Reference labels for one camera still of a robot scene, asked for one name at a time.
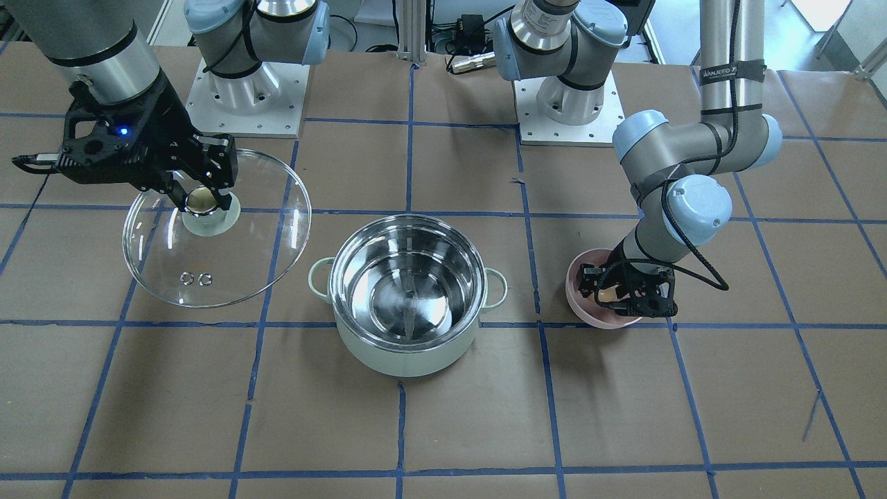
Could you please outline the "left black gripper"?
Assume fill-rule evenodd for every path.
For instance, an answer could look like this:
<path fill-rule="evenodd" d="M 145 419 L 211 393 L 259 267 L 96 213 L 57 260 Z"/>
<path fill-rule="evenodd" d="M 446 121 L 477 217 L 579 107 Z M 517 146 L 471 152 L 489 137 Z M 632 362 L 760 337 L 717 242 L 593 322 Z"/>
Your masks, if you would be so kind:
<path fill-rule="evenodd" d="M 599 288 L 617 287 L 619 299 L 599 302 L 597 293 L 592 294 L 599 306 L 611 309 L 624 317 L 673 317 L 678 304 L 674 301 L 675 265 L 662 264 L 646 274 L 633 267 L 633 260 L 618 260 L 601 265 L 603 270 Z"/>

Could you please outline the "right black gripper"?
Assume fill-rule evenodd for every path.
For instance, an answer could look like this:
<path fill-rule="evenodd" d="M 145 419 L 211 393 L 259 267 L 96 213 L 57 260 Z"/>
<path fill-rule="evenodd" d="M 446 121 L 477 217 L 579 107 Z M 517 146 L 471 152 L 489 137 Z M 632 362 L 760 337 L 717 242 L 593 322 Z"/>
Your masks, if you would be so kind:
<path fill-rule="evenodd" d="M 186 212 L 186 189 L 174 178 L 179 171 L 230 211 L 238 173 L 234 136 L 199 132 L 164 72 L 142 94 L 113 105 L 98 103 L 83 81 L 71 83 L 69 93 L 60 151 L 15 156 L 20 170 L 79 184 L 130 184 L 167 195 Z"/>

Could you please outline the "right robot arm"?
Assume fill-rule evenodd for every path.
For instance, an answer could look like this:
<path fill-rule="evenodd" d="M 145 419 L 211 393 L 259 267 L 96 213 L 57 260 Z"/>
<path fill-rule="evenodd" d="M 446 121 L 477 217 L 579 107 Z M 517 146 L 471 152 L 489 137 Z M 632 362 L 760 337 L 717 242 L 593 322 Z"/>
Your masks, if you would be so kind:
<path fill-rule="evenodd" d="M 208 217 L 238 210 L 234 136 L 197 128 L 123 1 L 10 1 L 13 18 L 69 85 L 57 154 L 20 155 L 33 175 L 130 184 Z M 187 1 L 184 16 L 222 110 L 250 112 L 282 95 L 273 63 L 319 65 L 323 1 Z"/>

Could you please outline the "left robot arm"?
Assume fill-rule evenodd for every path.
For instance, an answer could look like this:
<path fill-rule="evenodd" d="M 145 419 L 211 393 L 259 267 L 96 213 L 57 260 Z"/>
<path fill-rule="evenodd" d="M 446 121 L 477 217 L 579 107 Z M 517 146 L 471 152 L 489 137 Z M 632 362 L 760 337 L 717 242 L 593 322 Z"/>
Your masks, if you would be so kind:
<path fill-rule="evenodd" d="M 568 266 L 565 294 L 583 322 L 617 329 L 643 317 L 672 317 L 675 272 L 728 224 L 732 200 L 715 180 L 773 161 L 782 131 L 762 111 L 766 78 L 761 1 L 700 3 L 701 110 L 672 124 L 657 110 L 624 118 L 612 145 L 642 216 L 615 249 L 592 249 Z M 519 1 L 492 28 L 498 72 L 507 81 L 541 77 L 536 104 L 565 125 L 598 116 L 605 79 L 628 40 L 627 19 L 607 1 Z"/>

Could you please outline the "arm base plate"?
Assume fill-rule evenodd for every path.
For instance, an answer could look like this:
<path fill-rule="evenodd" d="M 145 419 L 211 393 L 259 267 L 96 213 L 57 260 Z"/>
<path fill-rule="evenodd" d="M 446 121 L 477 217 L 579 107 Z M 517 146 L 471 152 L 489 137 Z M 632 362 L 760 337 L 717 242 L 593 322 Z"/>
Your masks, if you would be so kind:
<path fill-rule="evenodd" d="M 579 91 L 558 77 L 513 82 L 520 142 L 527 146 L 612 146 L 625 113 L 611 71 L 603 86 Z"/>
<path fill-rule="evenodd" d="M 297 139 L 311 68 L 264 62 L 252 75 L 226 79 L 200 63 L 184 99 L 191 123 L 203 134 Z"/>

